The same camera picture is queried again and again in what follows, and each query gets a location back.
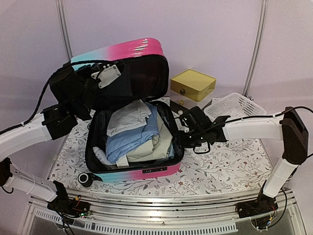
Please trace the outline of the pink and teal kids suitcase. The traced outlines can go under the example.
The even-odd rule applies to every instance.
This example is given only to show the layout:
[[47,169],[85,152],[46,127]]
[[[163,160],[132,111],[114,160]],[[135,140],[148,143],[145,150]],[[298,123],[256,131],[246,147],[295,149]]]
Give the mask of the pink and teal kids suitcase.
[[85,149],[84,187],[94,181],[175,174],[184,150],[167,93],[169,65],[159,40],[145,37],[71,58],[75,72],[97,83]]

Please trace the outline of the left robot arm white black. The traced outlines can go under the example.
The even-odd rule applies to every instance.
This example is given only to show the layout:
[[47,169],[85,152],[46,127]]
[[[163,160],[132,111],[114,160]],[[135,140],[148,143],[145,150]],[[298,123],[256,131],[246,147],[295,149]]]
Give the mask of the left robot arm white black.
[[38,112],[36,105],[29,119],[2,130],[0,133],[0,186],[18,189],[47,202],[48,209],[60,215],[79,217],[90,211],[90,203],[70,199],[65,186],[24,172],[11,162],[9,156],[32,145],[56,140],[69,134],[78,120],[91,119],[91,109],[98,87],[92,74],[99,70],[98,63],[74,69],[74,64],[57,69],[42,90],[50,88],[58,103]]

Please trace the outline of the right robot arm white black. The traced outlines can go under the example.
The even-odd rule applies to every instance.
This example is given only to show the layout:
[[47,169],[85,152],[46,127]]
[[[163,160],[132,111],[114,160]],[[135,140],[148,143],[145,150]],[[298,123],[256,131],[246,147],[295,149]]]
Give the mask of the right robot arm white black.
[[274,211],[278,208],[276,196],[279,191],[310,157],[309,131],[297,112],[300,109],[312,112],[305,106],[288,106],[281,112],[269,115],[237,118],[223,115],[211,120],[198,107],[194,107],[179,117],[181,124],[188,129],[188,132],[181,131],[180,144],[183,148],[195,149],[202,143],[211,146],[239,139],[256,139],[262,141],[263,145],[279,143],[281,157],[261,186],[257,198],[236,206],[241,215]]

